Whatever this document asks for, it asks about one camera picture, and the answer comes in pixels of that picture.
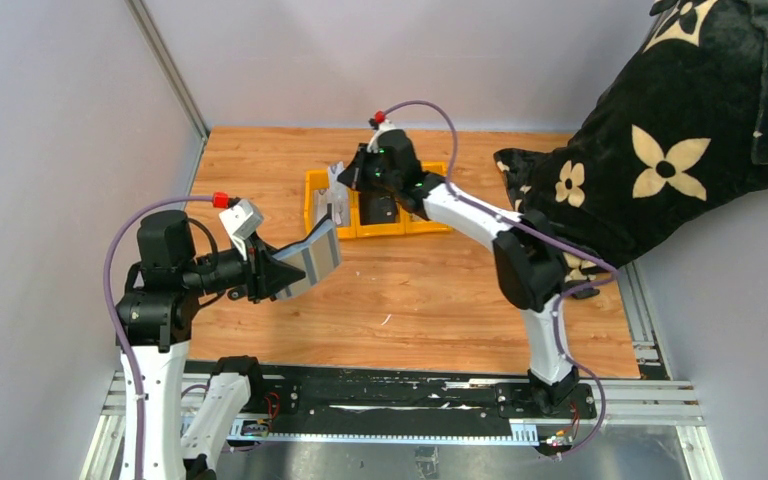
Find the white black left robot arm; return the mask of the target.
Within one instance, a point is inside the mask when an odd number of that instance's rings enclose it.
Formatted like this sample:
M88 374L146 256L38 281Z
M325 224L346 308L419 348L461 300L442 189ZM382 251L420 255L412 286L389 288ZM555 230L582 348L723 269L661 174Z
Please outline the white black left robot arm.
M122 297L108 303L125 374L124 479L212 479L240 412L274 418L281 411L282 398L266 386L258 360L231 356L215 363L201 406L183 420L196 315L221 298L259 303L297 297L340 262L330 221L279 249L257 235L255 208L237 204L221 219L230 247L198 255L192 235L198 222L185 212L136 218L140 258L128 271Z

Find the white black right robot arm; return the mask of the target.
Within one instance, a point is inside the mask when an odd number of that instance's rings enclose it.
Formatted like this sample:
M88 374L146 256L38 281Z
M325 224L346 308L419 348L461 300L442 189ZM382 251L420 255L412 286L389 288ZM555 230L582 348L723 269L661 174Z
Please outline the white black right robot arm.
M388 195L406 212L449 226L490 251L499 289L526 328L531 402L544 414L567 402L580 381L563 319L568 265L542 214L503 210L465 193L424 168L401 129L360 144L337 179L361 194Z

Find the silver cards in bin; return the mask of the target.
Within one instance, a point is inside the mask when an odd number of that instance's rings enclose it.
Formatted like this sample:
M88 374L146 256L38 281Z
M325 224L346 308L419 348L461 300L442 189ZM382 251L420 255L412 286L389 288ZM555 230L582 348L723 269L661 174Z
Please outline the silver cards in bin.
M350 196L346 186L337 181L337 175L344 169L338 162L325 170L325 185L313 191L313 219L328 215L338 227L350 226Z

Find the yellow bin with cards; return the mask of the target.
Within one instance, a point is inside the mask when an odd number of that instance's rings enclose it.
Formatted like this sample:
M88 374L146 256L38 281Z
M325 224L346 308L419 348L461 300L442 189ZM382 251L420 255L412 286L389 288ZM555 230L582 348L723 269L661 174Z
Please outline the yellow bin with cards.
M352 217L353 192L338 181L344 169L344 164L338 162L325 169L305 173L304 221L308 232L322 218L329 217L337 226L339 239L356 238L356 222Z

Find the black card holders in bin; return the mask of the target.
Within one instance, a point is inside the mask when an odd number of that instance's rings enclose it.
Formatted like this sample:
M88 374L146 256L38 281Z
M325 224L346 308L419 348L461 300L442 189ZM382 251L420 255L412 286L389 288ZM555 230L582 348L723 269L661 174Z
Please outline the black card holders in bin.
M399 206L390 195L360 193L358 201L361 225L395 224L400 221Z

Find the yellow bin with holders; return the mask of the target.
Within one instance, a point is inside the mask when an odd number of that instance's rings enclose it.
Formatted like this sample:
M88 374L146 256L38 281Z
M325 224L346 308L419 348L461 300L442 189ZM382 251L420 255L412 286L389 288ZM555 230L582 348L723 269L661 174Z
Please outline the yellow bin with holders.
M350 196L357 238L392 237L406 233L400 207L390 195L352 192Z

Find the black plush flower blanket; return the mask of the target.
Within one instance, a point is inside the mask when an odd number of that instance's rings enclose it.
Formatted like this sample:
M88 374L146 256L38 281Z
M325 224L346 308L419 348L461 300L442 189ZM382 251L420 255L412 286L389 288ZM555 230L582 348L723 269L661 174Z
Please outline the black plush flower blanket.
M516 210L620 267L683 224L768 189L768 1L657 1L661 18L568 143L494 154Z

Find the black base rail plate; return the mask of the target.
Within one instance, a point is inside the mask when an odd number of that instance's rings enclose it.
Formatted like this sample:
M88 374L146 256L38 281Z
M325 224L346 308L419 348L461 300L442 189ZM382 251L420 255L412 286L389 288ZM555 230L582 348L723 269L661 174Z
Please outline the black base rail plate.
M575 428L595 420L592 388L551 400L525 377L264 364L240 412L272 434L355 438L512 437L519 420Z

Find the aluminium corner frame post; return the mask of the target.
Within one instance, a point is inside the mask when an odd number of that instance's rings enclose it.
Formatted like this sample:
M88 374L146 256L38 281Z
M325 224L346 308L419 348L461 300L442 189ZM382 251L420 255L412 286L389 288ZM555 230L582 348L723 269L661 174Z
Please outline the aluminium corner frame post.
M125 0L125 4L179 104L183 108L193 130L201 141L206 143L210 135L210 129L154 21L148 4L144 0Z

